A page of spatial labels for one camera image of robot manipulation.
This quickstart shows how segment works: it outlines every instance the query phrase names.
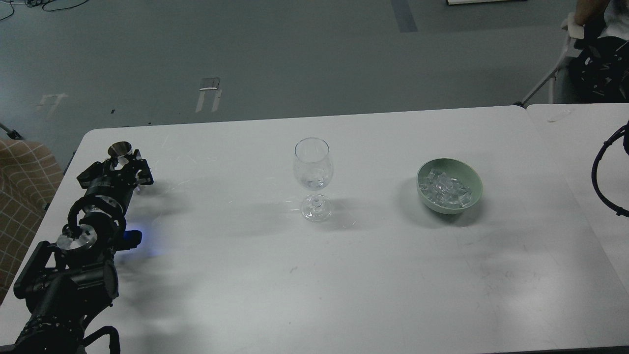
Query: chair leg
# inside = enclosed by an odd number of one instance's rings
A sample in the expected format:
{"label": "chair leg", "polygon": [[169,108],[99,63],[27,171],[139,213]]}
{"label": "chair leg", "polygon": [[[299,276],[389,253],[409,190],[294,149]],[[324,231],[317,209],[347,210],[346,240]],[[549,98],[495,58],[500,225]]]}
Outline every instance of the chair leg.
{"label": "chair leg", "polygon": [[6,132],[6,135],[8,135],[10,139],[24,140],[24,137],[22,137],[22,135],[20,135],[17,131],[15,131],[15,129],[11,130],[2,123],[0,123],[0,128]]}

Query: white table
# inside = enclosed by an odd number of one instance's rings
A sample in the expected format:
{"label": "white table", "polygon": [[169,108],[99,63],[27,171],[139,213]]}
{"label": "white table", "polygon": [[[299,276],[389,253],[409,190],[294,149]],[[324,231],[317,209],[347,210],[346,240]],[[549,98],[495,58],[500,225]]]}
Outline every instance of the white table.
{"label": "white table", "polygon": [[[629,120],[629,104],[531,105],[527,108],[555,163],[607,252],[618,276],[629,286],[629,219],[616,216],[596,196],[591,171],[594,158]],[[607,198],[629,208],[629,156],[622,139],[616,141],[599,164],[598,184]]]}
{"label": "white table", "polygon": [[[337,209],[322,224],[297,211],[307,193],[292,150],[307,136],[325,139],[335,164],[323,192]],[[119,140],[141,150],[156,180],[127,213],[145,237],[116,255],[121,295],[90,327],[116,326],[123,353],[629,343],[629,296],[521,108],[95,130],[35,241],[56,239],[84,193],[74,176]],[[437,157],[476,169],[479,205],[446,217],[421,204],[415,174]],[[0,343],[27,319],[8,296]],[[107,353],[106,341],[88,352]]]}

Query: robotic arm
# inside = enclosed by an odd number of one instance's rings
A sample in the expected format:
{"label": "robotic arm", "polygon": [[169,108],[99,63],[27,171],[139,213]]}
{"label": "robotic arm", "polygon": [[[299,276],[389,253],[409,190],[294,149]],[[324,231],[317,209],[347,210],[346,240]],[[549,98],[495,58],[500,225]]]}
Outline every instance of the robotic arm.
{"label": "robotic arm", "polygon": [[[31,317],[15,344],[0,353],[85,353],[85,347],[109,334],[111,353],[120,352],[118,332],[106,326],[85,337],[89,323],[118,297],[117,251],[135,248],[140,231],[127,231],[125,214],[133,190],[153,184],[148,163],[128,142],[117,142],[109,158],[95,162],[77,180],[85,195],[68,213],[56,243],[40,242],[13,288],[26,299]],[[77,221],[79,213],[84,216]],[[55,266],[47,268],[51,256]]]}

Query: black cable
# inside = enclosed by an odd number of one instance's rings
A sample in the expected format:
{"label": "black cable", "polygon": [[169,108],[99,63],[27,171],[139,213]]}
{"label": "black cable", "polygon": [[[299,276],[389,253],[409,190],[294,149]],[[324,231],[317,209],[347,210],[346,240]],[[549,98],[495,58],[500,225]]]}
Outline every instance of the black cable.
{"label": "black cable", "polygon": [[614,141],[622,138],[625,134],[627,134],[628,129],[629,129],[629,124],[618,129],[606,142],[603,143],[603,147],[598,152],[598,155],[596,155],[596,159],[594,159],[594,165],[592,166],[592,185],[594,187],[594,191],[596,192],[596,195],[601,199],[601,201],[605,205],[607,205],[611,210],[614,210],[616,212],[616,215],[618,216],[622,215],[626,217],[629,217],[629,211],[612,203],[611,200],[607,199],[601,193],[601,190],[598,188],[598,179],[596,177],[596,173],[598,172],[598,164],[599,162],[601,162],[603,155],[605,154],[605,151],[607,151],[607,148],[611,146],[612,144],[614,144]]}
{"label": "black cable", "polygon": [[53,3],[54,1],[55,1],[55,0],[52,0],[52,1],[49,1],[49,2],[47,2],[47,3],[45,3],[45,4],[42,4],[42,10],[44,10],[44,11],[46,11],[46,12],[48,12],[48,13],[51,13],[51,12],[55,12],[55,11],[61,11],[61,10],[74,9],[74,8],[76,8],[76,7],[78,7],[78,6],[81,6],[81,5],[85,4],[85,3],[86,3],[86,2],[88,2],[89,0],[85,0],[85,1],[83,1],[82,3],[80,3],[80,4],[76,4],[76,5],[74,5],[74,6],[70,6],[70,7],[68,7],[68,8],[60,8],[60,9],[46,10],[46,5],[48,5],[48,4],[50,4],[50,3]]}
{"label": "black cable", "polygon": [[2,20],[6,20],[7,18],[13,16],[13,14],[15,13],[15,8],[13,7],[13,0],[8,0],[8,1],[3,1],[5,4],[9,4],[9,6],[11,6],[11,13],[8,14],[7,16],[0,18],[0,21]]}
{"label": "black cable", "polygon": [[81,341],[81,345],[83,346],[88,346],[90,344],[92,344],[94,341],[96,341],[98,338],[104,336],[108,334],[109,335],[109,352],[110,354],[120,354],[120,335],[118,334],[118,331],[116,330],[116,328],[112,327],[112,326],[105,326],[102,327],[101,329],[97,330],[96,332],[90,334],[89,336],[85,337],[82,341]]}

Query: chair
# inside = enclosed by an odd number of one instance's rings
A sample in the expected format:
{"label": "chair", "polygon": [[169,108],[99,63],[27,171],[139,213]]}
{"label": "chair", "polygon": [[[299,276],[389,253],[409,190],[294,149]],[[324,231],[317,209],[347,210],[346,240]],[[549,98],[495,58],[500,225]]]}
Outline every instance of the chair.
{"label": "chair", "polygon": [[43,144],[0,139],[0,303],[62,178]]}
{"label": "chair", "polygon": [[569,13],[568,17],[561,25],[562,29],[566,30],[567,33],[557,63],[521,101],[514,103],[514,105],[524,107],[546,83],[548,83],[548,103],[557,103],[556,84],[558,79],[559,82],[563,84],[564,89],[562,99],[559,103],[579,103],[579,99],[572,88],[566,70],[570,61],[578,55],[578,52],[576,52],[575,55],[570,55],[573,54],[570,52],[570,48],[574,47],[576,50],[583,49],[588,41],[598,38],[601,35],[605,26],[603,15],[592,20],[592,22],[588,23],[586,26],[581,27],[574,22],[574,13]]}

